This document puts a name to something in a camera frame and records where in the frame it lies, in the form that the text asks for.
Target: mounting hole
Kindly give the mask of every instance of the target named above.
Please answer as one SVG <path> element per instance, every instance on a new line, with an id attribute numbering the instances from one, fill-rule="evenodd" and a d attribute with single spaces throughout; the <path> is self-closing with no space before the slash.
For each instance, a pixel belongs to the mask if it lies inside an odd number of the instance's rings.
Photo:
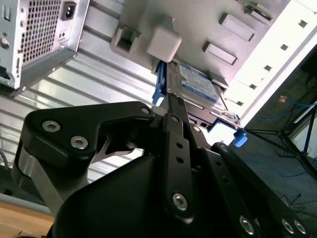
<path id="1" fill-rule="evenodd" d="M 0 46 L 4 48 L 5 50 L 10 48 L 9 42 L 6 40 L 6 38 L 0 38 Z"/>
<path id="2" fill-rule="evenodd" d="M 223 180 L 226 184 L 229 184 L 229 180 L 228 180 L 225 176 L 222 177 L 222 180 Z"/>
<path id="3" fill-rule="evenodd" d="M 176 145 L 177 145 L 178 148 L 183 149 L 183 145 L 181 143 L 177 142 Z"/>
<path id="4" fill-rule="evenodd" d="M 141 111 L 143 111 L 145 114 L 150 114 L 150 111 L 146 108 L 141 108 Z"/>
<path id="5" fill-rule="evenodd" d="M 181 163 L 181 164 L 184 163 L 184 160 L 183 160 L 182 158 L 180 158 L 180 157 L 176 157 L 176 160 L 177 160 L 177 162 L 179 162 L 179 163 Z"/>

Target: rectangular slot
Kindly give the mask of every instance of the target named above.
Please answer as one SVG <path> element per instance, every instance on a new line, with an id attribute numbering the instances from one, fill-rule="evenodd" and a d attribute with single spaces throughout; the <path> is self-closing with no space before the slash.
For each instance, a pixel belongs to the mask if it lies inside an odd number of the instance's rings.
<path id="1" fill-rule="evenodd" d="M 264 69 L 267 70 L 267 71 L 270 71 L 272 69 L 272 67 L 267 65 L 267 66 L 264 67 Z"/>
<path id="2" fill-rule="evenodd" d="M 285 44 L 283 44 L 283 45 L 281 45 L 281 49 L 284 50 L 284 51 L 286 51 L 286 50 L 288 49 L 288 46 L 285 45 Z"/>
<path id="3" fill-rule="evenodd" d="M 204 123 L 204 122 L 202 122 L 202 123 L 200 123 L 200 126 L 202 126 L 202 127 L 206 127 L 206 126 L 207 126 L 207 124 L 206 124 L 206 123 Z"/>
<path id="4" fill-rule="evenodd" d="M 9 6 L 2 5 L 2 16 L 5 20 L 11 20 L 11 8 Z"/>
<path id="5" fill-rule="evenodd" d="M 252 89 L 256 89 L 257 88 L 256 85 L 254 85 L 254 84 L 251 84 L 249 87 L 252 88 Z"/>
<path id="6" fill-rule="evenodd" d="M 238 101 L 237 104 L 238 104 L 239 106 L 241 106 L 241 107 L 243 106 L 243 103 L 240 102 L 240 101 Z"/>
<path id="7" fill-rule="evenodd" d="M 234 65 L 234 63 L 237 61 L 237 58 L 235 56 L 211 44 L 210 42 L 206 42 L 206 44 L 203 47 L 203 51 L 205 53 L 210 53 L 216 56 L 217 58 L 225 61 L 226 63 L 230 65 Z"/>
<path id="8" fill-rule="evenodd" d="M 301 27 L 305 28 L 307 26 L 307 22 L 301 20 L 299 23 L 298 23 Z"/>
<path id="9" fill-rule="evenodd" d="M 208 125 L 206 129 L 209 132 L 211 130 L 211 128 L 212 128 L 212 125 Z"/>
<path id="10" fill-rule="evenodd" d="M 219 24 L 246 41 L 251 41 L 254 37 L 254 30 L 250 26 L 239 21 L 234 16 L 228 15 L 227 13 L 222 15 Z"/>

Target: power supply unit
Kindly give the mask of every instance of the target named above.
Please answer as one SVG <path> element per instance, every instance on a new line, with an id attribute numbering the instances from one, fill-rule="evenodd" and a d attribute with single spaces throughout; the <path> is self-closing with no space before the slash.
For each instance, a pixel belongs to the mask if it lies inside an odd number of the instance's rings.
<path id="1" fill-rule="evenodd" d="M 0 93 L 14 97 L 72 59 L 90 0 L 0 0 Z"/>

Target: blue cable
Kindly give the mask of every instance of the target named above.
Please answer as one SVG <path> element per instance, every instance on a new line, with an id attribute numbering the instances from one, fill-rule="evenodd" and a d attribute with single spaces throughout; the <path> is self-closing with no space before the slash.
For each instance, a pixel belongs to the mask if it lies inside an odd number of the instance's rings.
<path id="1" fill-rule="evenodd" d="M 310 106 L 311 106 L 311 105 L 303 106 L 303 107 L 301 107 L 301 108 L 298 108 L 298 109 L 296 109 L 296 110 L 293 110 L 293 112 L 302 110 L 302 109 L 304 109 L 304 108 L 308 108 L 308 107 L 310 107 Z M 286 115 L 289 115 L 289 114 L 291 114 L 291 113 L 292 113 L 292 112 L 287 112 L 287 113 L 283 113 L 283 114 L 281 114 L 281 115 L 274 116 L 274 117 L 261 118 L 261 120 L 273 120 L 273 119 L 277 119 L 277 118 L 282 118 L 282 117 L 284 117 L 284 116 L 286 116 Z"/>
<path id="2" fill-rule="evenodd" d="M 294 104 L 294 105 L 298 105 L 298 106 L 304 106 L 304 107 L 310 107 L 310 106 L 315 106 L 317 105 L 317 103 L 313 103 L 313 104 L 303 104 L 303 103 L 298 103 L 298 102 L 295 102 L 294 100 L 292 99 L 286 99 L 286 101 L 290 104 Z"/>
<path id="3" fill-rule="evenodd" d="M 265 167 L 266 167 L 267 169 L 269 169 L 273 174 L 275 174 L 275 175 L 277 175 L 277 176 L 280 176 L 280 177 L 283 177 L 283 178 L 293 178 L 293 177 L 297 177 L 297 176 L 304 175 L 304 174 L 307 173 L 307 172 L 302 172 L 302 173 L 297 174 L 297 175 L 280 175 L 280 174 L 276 173 L 273 169 L 271 169 L 268 165 L 263 164 L 263 163 L 261 163 L 261 162 L 253 161 L 253 160 L 245 160 L 244 162 L 245 162 L 245 163 L 253 163 L 253 164 L 258 164 L 258 165 L 265 166 Z"/>

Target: metal plate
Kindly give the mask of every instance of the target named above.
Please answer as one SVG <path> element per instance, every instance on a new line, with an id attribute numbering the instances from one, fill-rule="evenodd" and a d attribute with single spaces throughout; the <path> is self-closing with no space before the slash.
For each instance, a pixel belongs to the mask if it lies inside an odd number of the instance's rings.
<path id="1" fill-rule="evenodd" d="M 257 1 L 269 10 L 273 20 L 263 24 L 248 14 L 242 4 L 234 0 L 134 0 L 127 1 L 120 23 L 142 33 L 138 48 L 129 59 L 146 68 L 152 67 L 151 56 L 146 53 L 155 27 L 164 15 L 174 18 L 174 30 L 182 37 L 176 58 L 203 72 L 211 70 L 230 82 L 254 48 L 266 34 L 275 19 L 289 3 L 289 0 Z M 250 42 L 232 33 L 219 24 L 224 13 L 228 13 L 255 31 Z M 217 57 L 206 55 L 203 46 L 211 42 L 235 56 L 234 65 L 227 64 Z"/>

